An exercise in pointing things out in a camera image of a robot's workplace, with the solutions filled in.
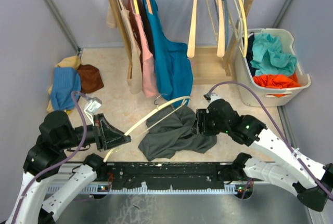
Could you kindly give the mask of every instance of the white laundry basket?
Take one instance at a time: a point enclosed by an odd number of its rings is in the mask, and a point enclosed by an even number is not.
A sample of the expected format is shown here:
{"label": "white laundry basket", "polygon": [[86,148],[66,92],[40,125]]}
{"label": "white laundry basket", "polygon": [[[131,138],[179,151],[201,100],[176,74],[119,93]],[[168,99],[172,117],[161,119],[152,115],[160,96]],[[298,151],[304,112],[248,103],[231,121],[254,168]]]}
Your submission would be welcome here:
{"label": "white laundry basket", "polygon": [[[284,29],[253,29],[248,30],[248,33],[254,32],[254,34],[259,33],[269,33],[274,36],[279,36],[281,40],[282,50],[283,52],[289,54],[295,54],[292,49],[293,37],[287,30]],[[287,102],[289,102],[294,96],[296,96],[301,90],[308,88],[311,84],[310,76],[308,74],[303,74],[301,67],[299,65],[299,59],[297,60],[296,66],[296,75],[298,78],[298,83],[301,87],[295,88],[285,88],[285,89],[270,89],[257,85],[252,76],[250,69],[248,67],[246,58],[243,58],[239,49],[237,49],[237,53],[235,56],[235,72],[236,72],[236,80],[241,82],[248,87],[250,87],[260,98],[260,100],[264,103],[266,107],[275,107],[275,106],[283,106]],[[249,93],[246,89],[241,86],[238,86],[240,96],[244,104],[248,106],[259,107],[259,103],[254,98],[254,96]],[[274,94],[285,94],[283,97],[275,97]]]}

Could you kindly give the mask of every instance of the metal table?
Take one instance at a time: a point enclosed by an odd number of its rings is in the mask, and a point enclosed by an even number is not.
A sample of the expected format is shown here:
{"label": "metal table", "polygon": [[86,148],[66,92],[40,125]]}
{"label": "metal table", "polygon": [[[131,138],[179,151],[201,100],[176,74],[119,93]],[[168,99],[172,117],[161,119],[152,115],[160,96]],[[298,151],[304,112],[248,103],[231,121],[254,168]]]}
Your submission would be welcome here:
{"label": "metal table", "polygon": [[296,197],[278,187],[254,185],[250,199],[233,195],[107,195],[72,202],[57,224],[312,223]]}

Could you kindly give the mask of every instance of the teal cloth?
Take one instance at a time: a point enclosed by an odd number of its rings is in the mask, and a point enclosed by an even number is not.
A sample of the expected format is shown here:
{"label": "teal cloth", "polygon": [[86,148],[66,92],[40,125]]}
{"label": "teal cloth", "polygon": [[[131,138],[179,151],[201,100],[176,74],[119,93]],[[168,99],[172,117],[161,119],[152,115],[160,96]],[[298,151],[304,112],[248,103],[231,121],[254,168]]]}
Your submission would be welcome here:
{"label": "teal cloth", "polygon": [[268,33],[258,34],[255,36],[252,51],[251,65],[258,69],[256,76],[280,74],[289,77],[295,73],[297,58],[282,51],[280,37]]}

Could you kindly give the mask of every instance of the pink shirt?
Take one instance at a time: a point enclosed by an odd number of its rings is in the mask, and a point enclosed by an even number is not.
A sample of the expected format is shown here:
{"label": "pink shirt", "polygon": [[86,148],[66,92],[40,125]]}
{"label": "pink shirt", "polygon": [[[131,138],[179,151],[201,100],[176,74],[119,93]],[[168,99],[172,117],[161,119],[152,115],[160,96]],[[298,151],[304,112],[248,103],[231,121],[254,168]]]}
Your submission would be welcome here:
{"label": "pink shirt", "polygon": [[153,97],[158,94],[156,75],[155,75],[155,59],[149,50],[147,37],[144,31],[141,16],[135,13],[133,1],[129,0],[131,4],[130,11],[133,12],[135,21],[139,30],[141,47],[142,47],[142,89],[147,98]]}

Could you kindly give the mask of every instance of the wall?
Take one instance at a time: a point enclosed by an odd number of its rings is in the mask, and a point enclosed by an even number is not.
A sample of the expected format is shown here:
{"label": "wall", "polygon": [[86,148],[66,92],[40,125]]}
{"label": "wall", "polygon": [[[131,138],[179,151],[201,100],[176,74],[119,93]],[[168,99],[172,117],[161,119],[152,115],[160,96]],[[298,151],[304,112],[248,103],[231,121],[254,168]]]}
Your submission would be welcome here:
{"label": "wall", "polygon": [[[193,0],[156,0],[165,35],[188,42]],[[271,27],[285,0],[254,0],[248,16],[250,28]],[[118,30],[105,24],[108,0],[54,0],[80,47],[122,45]],[[215,44],[205,0],[198,0],[197,43]]]}
{"label": "wall", "polygon": [[0,222],[14,207],[27,151],[46,115],[54,65],[75,52],[43,0],[0,0]]}
{"label": "wall", "polygon": [[[311,76],[311,86],[286,105],[297,145],[301,151],[323,164],[332,163],[333,84],[332,0],[294,0],[280,27],[289,30],[303,70]],[[325,212],[333,223],[333,203]]]}

